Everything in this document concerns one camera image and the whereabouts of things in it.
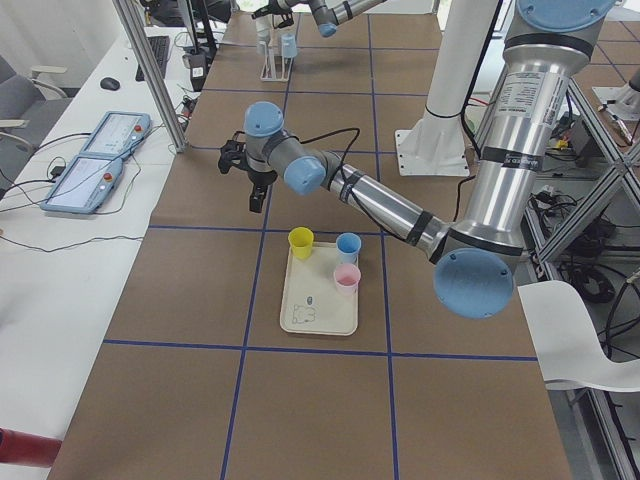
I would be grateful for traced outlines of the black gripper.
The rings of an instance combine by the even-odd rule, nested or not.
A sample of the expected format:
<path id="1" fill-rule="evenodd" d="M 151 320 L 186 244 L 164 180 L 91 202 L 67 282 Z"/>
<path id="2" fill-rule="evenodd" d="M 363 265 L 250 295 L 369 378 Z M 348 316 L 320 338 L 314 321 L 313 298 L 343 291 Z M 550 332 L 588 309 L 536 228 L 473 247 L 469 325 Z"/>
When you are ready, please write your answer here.
<path id="1" fill-rule="evenodd" d="M 249 196 L 249 210 L 252 213 L 261 213 L 267 196 L 267 187 L 277 180 L 277 173 L 274 170 L 256 170 L 249 164 L 245 143 L 239 140 L 241 134 L 244 134 L 244 131 L 236 131 L 221 147 L 218 169 L 223 175 L 228 174 L 232 168 L 247 174 L 254 184 Z"/>
<path id="2" fill-rule="evenodd" d="M 294 25 L 292 7 L 286 1 L 269 0 L 265 6 L 251 14 L 252 20 L 265 20 L 273 29 L 284 29 Z"/>

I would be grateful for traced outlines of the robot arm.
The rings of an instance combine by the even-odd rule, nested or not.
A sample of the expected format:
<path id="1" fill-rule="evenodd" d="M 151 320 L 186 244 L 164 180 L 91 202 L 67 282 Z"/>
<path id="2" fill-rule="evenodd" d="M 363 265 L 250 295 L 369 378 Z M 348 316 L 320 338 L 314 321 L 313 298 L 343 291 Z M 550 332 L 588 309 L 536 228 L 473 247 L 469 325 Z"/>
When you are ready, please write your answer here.
<path id="1" fill-rule="evenodd" d="M 247 108 L 242 130 L 222 147 L 219 170 L 247 173 L 252 211 L 261 209 L 277 179 L 300 195 L 333 192 L 426 254 L 435 266 L 435 293 L 450 311 L 492 316 L 512 296 L 523 252 L 520 223 L 570 80 L 590 62 L 611 8 L 609 1 L 516 3 L 504 43 L 505 76 L 488 111 L 470 203 L 457 221 L 437 218 L 340 154 L 310 149 L 286 130 L 280 108 L 266 101 Z M 452 4 L 424 115 L 412 129 L 396 132 L 402 175 L 467 174 L 464 109 L 498 11 L 495 1 Z"/>
<path id="2" fill-rule="evenodd" d="M 340 1 L 334 7 L 328 7 L 324 0 L 270 0 L 265 6 L 251 13 L 253 20 L 276 16 L 281 19 L 277 24 L 268 20 L 267 24 L 274 29 L 283 29 L 294 25 L 293 8 L 306 5 L 317 25 L 322 37 L 330 37 L 337 32 L 338 26 L 354 17 L 384 3 L 384 0 L 350 0 Z"/>

